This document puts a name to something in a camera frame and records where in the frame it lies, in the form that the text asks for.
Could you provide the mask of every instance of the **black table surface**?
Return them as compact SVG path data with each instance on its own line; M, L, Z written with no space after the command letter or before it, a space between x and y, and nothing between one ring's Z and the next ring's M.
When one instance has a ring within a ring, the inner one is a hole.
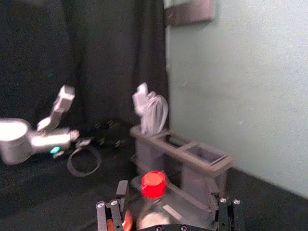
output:
M1 162L0 230L93 230L96 203L109 202L115 197L120 180L131 180L137 175L130 161L134 155L133 139L119 150L98 150L101 166L83 178L69 173L68 156L52 159L48 154L39 154L13 166ZM75 162L83 170L96 165L87 153L76 156Z

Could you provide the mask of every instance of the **green led light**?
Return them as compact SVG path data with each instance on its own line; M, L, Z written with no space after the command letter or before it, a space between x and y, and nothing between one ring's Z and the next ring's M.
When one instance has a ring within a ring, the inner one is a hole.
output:
M54 147L53 149L51 149L50 153L56 154L59 150L60 150L60 147Z

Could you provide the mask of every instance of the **dark fabric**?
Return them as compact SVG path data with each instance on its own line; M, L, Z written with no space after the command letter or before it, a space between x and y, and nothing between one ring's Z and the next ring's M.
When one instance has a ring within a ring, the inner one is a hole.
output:
M36 126L63 84L76 98L62 125L138 123L131 96L144 81L168 99L162 0L2 4L0 117Z

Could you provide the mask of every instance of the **screw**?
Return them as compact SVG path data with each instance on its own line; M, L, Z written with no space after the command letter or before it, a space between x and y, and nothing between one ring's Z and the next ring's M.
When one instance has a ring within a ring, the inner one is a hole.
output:
M101 207L103 207L105 205L105 203L99 203L98 205L97 205L97 207L98 208L101 208Z
M236 205L239 205L241 203L241 201L238 200L238 199L234 199L233 203L236 204Z
M187 231L187 230L188 230L188 228L187 228L186 225L182 225L182 226L181 226L181 231Z
M116 205L117 204L117 201L112 201L110 202L111 205Z
M220 202L226 203L226 202L227 202L227 199L226 199L226 198L221 198L221 199L220 199Z
M155 230L156 230L156 231L162 231L162 230L163 230L163 227L161 227L161 226L156 226Z

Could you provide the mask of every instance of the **metal ring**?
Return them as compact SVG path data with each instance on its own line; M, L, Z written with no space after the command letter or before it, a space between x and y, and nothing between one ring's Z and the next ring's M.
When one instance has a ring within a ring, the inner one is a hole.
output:
M80 171L77 171L74 168L73 164L72 164L72 157L73 157L73 155L75 155L76 153L79 153L83 149L90 151L95 156L95 158L97 160L97 165L96 165L95 169L93 169L91 172L80 172ZM67 169L75 177L86 177L86 176L92 174L93 172L95 172L99 168L99 166L101 165L101 162L102 162L101 155L100 155L100 153L95 148L90 147L90 146L83 146L83 147L77 148L69 156L69 158L67 160Z

